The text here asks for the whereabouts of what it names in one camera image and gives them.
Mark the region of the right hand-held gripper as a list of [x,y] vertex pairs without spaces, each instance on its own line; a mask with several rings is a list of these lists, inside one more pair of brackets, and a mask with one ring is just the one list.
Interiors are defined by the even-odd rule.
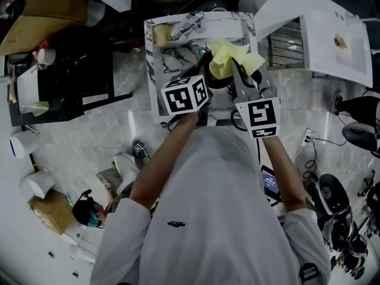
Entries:
[[240,117],[243,126],[235,125],[251,138],[267,138],[278,135],[280,127],[280,98],[273,86],[271,74],[266,68],[258,68],[251,78],[256,87],[248,84],[242,67],[233,58],[231,64],[236,97],[232,116]]

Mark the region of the brown round bowl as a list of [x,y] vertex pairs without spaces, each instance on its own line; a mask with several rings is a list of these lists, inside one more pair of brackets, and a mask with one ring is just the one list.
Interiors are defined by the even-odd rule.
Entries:
[[223,79],[217,79],[210,71],[210,64],[211,64],[211,61],[213,60],[213,56],[211,54],[210,51],[206,51],[205,54],[203,54],[202,56],[199,57],[198,61],[201,59],[201,58],[204,58],[207,60],[207,67],[206,67],[206,70],[207,70],[207,78],[204,79],[205,82],[207,83],[208,87],[211,88],[211,89],[222,89],[222,88],[225,88],[227,86],[229,86],[231,83],[234,82],[233,80],[233,77],[230,76],[230,77],[227,77],[227,78],[223,78]]

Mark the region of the yellow cloth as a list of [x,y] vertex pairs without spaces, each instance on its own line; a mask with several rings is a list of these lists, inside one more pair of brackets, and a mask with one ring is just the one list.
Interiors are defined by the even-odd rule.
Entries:
[[209,70],[214,78],[222,80],[231,77],[232,61],[242,66],[248,76],[251,76],[265,62],[257,53],[249,52],[249,45],[234,45],[225,39],[214,39],[210,43],[213,56]]

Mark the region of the person's right forearm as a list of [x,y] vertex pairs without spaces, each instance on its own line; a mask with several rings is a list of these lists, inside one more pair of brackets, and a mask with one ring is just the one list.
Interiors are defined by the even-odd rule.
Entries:
[[280,139],[263,139],[265,149],[273,167],[280,196],[287,212],[306,208],[306,191],[301,177],[286,152]]

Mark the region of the marble sink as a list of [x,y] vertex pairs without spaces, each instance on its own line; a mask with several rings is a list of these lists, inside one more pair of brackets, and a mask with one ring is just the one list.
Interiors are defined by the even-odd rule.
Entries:
[[199,28],[190,29],[177,40],[169,41],[163,48],[158,47],[154,40],[154,28],[165,24],[176,30],[187,16],[188,14],[170,15],[144,22],[148,87],[155,124],[170,119],[161,93],[163,84],[195,65],[200,57],[200,49],[209,49],[212,40],[225,39],[235,45],[248,45],[252,53],[258,51],[254,15],[228,11],[205,12]]

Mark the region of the white cylindrical container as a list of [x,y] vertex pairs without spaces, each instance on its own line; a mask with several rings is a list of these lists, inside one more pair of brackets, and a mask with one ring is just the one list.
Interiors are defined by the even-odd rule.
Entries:
[[94,27],[104,17],[106,12],[106,4],[100,0],[88,0],[87,6],[87,27]]

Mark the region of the black metal table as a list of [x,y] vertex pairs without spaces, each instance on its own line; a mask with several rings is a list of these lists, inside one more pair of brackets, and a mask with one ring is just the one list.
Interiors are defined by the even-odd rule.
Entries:
[[[17,64],[8,65],[12,79],[8,90],[15,91],[15,100],[8,103],[12,126],[66,122],[88,110],[132,97],[132,93],[115,95],[111,47],[75,46],[55,50],[56,59],[50,66],[33,64],[31,54]],[[38,117],[32,112],[21,114],[17,103],[17,78],[33,66],[38,69],[39,101],[50,105]]]

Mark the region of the grey oval device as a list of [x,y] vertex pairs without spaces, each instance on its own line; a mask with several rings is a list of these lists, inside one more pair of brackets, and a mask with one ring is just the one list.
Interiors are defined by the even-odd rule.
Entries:
[[363,123],[353,122],[342,128],[342,135],[350,143],[364,150],[377,151],[378,139],[375,128]]

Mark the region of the person's white shirt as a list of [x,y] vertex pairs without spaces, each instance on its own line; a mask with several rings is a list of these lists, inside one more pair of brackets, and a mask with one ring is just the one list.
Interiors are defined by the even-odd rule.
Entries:
[[331,264],[314,211],[280,222],[264,195],[252,143],[227,128],[196,129],[155,212],[123,199],[108,215],[90,285],[302,285]]

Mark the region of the white mug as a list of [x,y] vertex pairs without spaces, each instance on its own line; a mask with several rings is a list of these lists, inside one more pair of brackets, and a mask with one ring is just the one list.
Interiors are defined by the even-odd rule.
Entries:
[[39,65],[50,66],[56,59],[56,50],[54,49],[40,49],[37,54],[37,63]]

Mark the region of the white rectangular basin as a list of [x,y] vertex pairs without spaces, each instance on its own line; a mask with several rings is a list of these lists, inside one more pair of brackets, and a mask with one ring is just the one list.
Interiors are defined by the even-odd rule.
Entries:
[[33,66],[17,78],[17,103],[21,114],[30,113],[39,102],[38,69]]

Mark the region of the black wheeled equipment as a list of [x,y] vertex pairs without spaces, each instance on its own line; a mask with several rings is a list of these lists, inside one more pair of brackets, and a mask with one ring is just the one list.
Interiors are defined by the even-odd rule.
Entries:
[[327,214],[318,222],[325,244],[329,250],[338,253],[338,256],[333,256],[331,267],[340,265],[355,280],[361,278],[365,272],[367,239],[372,236],[380,237],[380,181],[374,183],[371,179],[365,180],[365,183],[366,188],[357,194],[366,198],[363,206],[366,221],[362,224],[368,227],[365,235],[359,233],[360,228],[354,222],[351,206],[339,214]]

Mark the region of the plain white bin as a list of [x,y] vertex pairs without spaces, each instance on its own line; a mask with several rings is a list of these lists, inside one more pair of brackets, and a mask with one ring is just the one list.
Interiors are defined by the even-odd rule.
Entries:
[[30,201],[33,197],[44,198],[54,184],[53,177],[48,172],[40,170],[22,179],[18,187],[26,201]]

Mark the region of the medium brown cardboard box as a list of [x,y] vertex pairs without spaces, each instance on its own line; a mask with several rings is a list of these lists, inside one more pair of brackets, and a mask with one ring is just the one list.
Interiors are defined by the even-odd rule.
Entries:
[[75,222],[66,195],[54,189],[50,189],[44,198],[34,196],[29,205],[34,215],[58,235],[63,234]]

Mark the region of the steel rack frame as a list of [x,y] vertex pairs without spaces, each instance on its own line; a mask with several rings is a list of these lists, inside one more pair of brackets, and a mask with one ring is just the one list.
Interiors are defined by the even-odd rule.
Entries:
[[303,40],[299,18],[267,36],[270,70],[304,68]]

